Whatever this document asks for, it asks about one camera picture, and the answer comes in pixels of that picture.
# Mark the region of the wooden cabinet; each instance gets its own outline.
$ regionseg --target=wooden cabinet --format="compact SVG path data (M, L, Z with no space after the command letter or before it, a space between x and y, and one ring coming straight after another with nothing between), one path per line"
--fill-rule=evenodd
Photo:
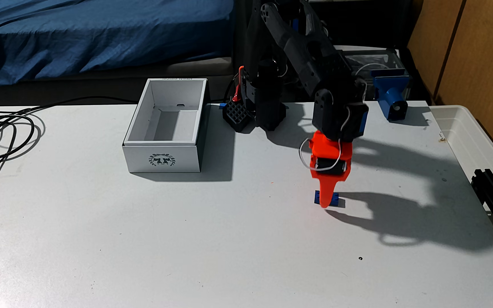
M493 139L493 0L466 1L437 98L467 107Z
M441 73L462 0L423 1L408 42L416 68L431 95Z

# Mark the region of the blue bedsheet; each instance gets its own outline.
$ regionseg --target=blue bedsheet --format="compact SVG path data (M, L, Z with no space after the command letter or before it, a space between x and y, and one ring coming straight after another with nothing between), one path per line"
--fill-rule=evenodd
M0 0L0 86L230 56L233 0Z

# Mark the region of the white table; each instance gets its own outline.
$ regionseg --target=white table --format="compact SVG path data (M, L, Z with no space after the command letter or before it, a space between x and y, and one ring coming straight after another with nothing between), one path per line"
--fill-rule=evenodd
M493 227L433 115L368 104L327 211L296 148L312 104L267 134L213 107L199 174L127 172L133 105L36 113L0 172L0 307L493 307Z

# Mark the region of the blue mount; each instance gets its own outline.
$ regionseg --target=blue mount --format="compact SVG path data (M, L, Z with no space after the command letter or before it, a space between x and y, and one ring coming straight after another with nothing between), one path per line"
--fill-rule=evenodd
M328 206L338 206L340 201L340 195L335 192L332 194L332 201L330 201L330 204ZM315 191L315 204L320 204L319 202L319 191Z
M408 104L404 100L403 90L410 81L410 76L404 74L404 68L372 70L370 75L373 77L375 99L385 118L389 121L404 120Z

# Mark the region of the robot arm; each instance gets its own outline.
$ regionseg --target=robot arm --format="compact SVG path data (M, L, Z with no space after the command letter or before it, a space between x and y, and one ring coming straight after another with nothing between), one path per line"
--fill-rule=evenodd
M305 35L290 25L305 18ZM351 170L351 142L362 136L368 107L362 102L364 86L355 81L349 63L327 38L311 6L303 0L255 0L247 29L245 65L239 70L238 95L224 110L225 119L236 129L232 117L254 119L264 130L275 130L286 115L279 102L281 76L287 60L298 74L307 94L315 101L310 140L310 170L320 181L319 200L327 207L334 186Z

